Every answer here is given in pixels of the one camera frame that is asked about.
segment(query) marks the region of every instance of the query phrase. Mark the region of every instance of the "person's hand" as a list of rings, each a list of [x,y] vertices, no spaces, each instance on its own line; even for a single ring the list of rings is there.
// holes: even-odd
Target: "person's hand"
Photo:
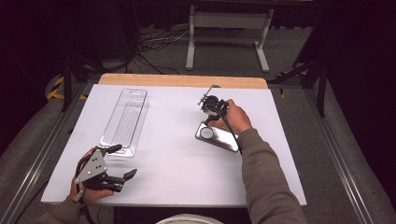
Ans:
[[[228,120],[228,123],[234,132],[242,133],[247,129],[253,128],[247,113],[241,107],[236,105],[233,100],[228,100],[227,103],[229,107],[225,118]],[[212,120],[208,123],[208,125],[210,127],[224,128],[228,130],[227,125],[222,119]]]
[[[85,155],[82,158],[84,158],[92,153],[93,153],[93,149],[91,149],[87,153],[85,153]],[[69,194],[69,197],[72,200],[74,200],[76,198],[76,196],[78,195],[75,179],[76,178],[73,177],[71,188],[70,188],[70,194]],[[84,185],[80,183],[79,189],[85,189]],[[113,190],[110,190],[110,189],[100,189],[100,190],[85,189],[83,201],[85,204],[92,204],[98,199],[105,198],[107,196],[112,196],[113,194],[114,194]]]

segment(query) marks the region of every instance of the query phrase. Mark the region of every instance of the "white tabletop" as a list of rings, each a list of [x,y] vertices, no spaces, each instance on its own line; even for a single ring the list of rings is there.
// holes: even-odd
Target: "white tabletop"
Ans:
[[[43,203],[59,203],[70,190],[78,160],[99,144],[122,89],[148,91],[149,109],[136,154],[106,156],[109,175],[136,176],[120,193],[98,201],[121,206],[246,206],[241,156],[195,139],[207,115],[197,105],[207,88],[94,85],[64,149]],[[243,107],[279,157],[291,191],[306,204],[273,96],[269,90],[213,89],[219,99],[234,99]]]

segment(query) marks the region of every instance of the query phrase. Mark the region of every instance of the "person's arm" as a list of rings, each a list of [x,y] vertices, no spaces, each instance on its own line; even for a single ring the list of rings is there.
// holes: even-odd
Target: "person's arm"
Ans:
[[[36,223],[79,223],[79,208],[80,205],[74,203],[73,200],[67,196],[66,199],[58,204],[52,211],[39,217]]]
[[[233,100],[227,102],[229,110],[226,119],[233,131],[239,133],[238,142],[243,149],[242,177],[252,223],[306,223],[277,155],[253,129],[246,112]],[[209,126],[227,128],[223,120],[211,121]]]
[[[88,151],[84,155],[84,157],[88,156],[90,153],[92,153],[92,149]],[[82,184],[79,184],[79,187],[80,189],[84,189],[84,186]],[[114,192],[110,189],[101,189],[101,190],[85,189],[83,202],[86,205],[89,205],[94,203],[98,199],[105,198],[113,194]],[[66,199],[62,203],[57,205],[52,211],[45,213],[43,216],[41,216],[36,222],[64,223],[64,224],[79,223],[80,208],[83,205],[74,202],[74,199],[76,199],[77,195],[78,193],[75,184],[75,178],[73,177],[70,187],[70,193],[66,197]]]

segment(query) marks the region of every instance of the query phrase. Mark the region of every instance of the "transparent plastic tray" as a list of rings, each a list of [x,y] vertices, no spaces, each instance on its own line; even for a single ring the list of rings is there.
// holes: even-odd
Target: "transparent plastic tray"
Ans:
[[[121,144],[122,149],[110,155],[132,157],[135,154],[148,110],[147,91],[122,90],[99,143],[100,147]]]

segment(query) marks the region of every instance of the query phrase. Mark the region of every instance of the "sleeve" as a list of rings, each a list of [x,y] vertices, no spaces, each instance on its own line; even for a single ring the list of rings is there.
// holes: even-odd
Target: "sleeve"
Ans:
[[[76,224],[79,223],[79,208],[78,203],[74,203],[68,196],[57,205],[52,211],[41,216],[36,223],[56,223],[56,224]]]
[[[255,129],[242,132],[238,141],[244,149],[242,177],[252,223],[306,223],[270,145]]]

